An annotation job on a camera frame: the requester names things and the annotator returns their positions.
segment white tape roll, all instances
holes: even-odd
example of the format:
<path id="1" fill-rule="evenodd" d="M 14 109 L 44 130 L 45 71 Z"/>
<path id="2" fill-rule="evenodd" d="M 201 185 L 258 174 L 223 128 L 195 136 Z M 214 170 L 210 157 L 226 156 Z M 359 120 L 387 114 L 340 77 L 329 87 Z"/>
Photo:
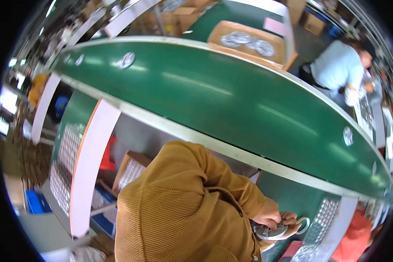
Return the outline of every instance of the white tape roll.
<path id="1" fill-rule="evenodd" d="M 296 233 L 296 235 L 301 235 L 302 233 L 306 232 L 307 229 L 308 229 L 309 226 L 310 226 L 310 219 L 309 219 L 308 217 L 305 217 L 305 216 L 304 216 L 304 217 L 300 217 L 299 220 L 297 220 L 297 224 L 301 223 L 303 220 L 306 221 L 306 225 L 304 226 L 303 229 L 301 229 L 300 231 L 298 231 L 298 232 Z"/>

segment pink paper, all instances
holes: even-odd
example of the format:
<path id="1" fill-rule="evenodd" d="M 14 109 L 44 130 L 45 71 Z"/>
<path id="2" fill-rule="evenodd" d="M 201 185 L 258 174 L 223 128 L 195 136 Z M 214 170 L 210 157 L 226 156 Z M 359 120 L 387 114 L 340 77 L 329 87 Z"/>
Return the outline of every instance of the pink paper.
<path id="1" fill-rule="evenodd" d="M 282 36 L 285 35 L 285 25 L 271 18 L 265 18 L 264 29 Z"/>

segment red shirt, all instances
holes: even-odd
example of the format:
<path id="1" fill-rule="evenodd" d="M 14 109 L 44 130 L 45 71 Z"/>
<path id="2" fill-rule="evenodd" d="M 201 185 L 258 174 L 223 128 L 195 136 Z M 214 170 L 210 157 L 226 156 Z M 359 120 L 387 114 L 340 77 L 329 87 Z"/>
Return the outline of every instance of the red shirt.
<path id="1" fill-rule="evenodd" d="M 337 262 L 356 262 L 368 247 L 370 237 L 371 222 L 356 210 L 332 259 Z"/>

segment yellow shirt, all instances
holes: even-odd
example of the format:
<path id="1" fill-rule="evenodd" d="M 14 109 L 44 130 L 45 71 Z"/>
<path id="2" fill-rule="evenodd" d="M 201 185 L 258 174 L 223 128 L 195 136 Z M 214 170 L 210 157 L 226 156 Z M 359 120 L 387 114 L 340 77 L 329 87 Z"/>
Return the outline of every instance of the yellow shirt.
<path id="1" fill-rule="evenodd" d="M 28 102 L 34 107 L 37 106 L 39 99 L 41 98 L 47 79 L 47 74 L 37 74 L 32 80 L 32 87 L 28 94 Z"/>
<path id="2" fill-rule="evenodd" d="M 264 203 L 249 178 L 232 173 L 202 145 L 169 142 L 118 196 L 115 259 L 261 261 L 265 248 L 248 218 Z"/>

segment person in yellow shirt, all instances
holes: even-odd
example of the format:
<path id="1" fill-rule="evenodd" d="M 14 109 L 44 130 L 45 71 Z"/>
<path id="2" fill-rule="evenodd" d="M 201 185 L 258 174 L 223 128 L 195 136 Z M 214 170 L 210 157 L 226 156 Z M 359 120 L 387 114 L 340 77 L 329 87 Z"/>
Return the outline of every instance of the person in yellow shirt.
<path id="1" fill-rule="evenodd" d="M 249 219 L 289 225 L 286 239 L 301 226 L 296 217 L 204 146 L 172 141 L 118 195 L 115 260 L 261 261 L 275 241 L 258 239 Z"/>
<path id="2" fill-rule="evenodd" d="M 33 108 L 39 103 L 41 99 L 42 92 L 45 88 L 45 84 L 47 83 L 48 75 L 47 74 L 37 74 L 32 80 L 32 87 L 28 94 L 28 102 L 31 104 Z"/>

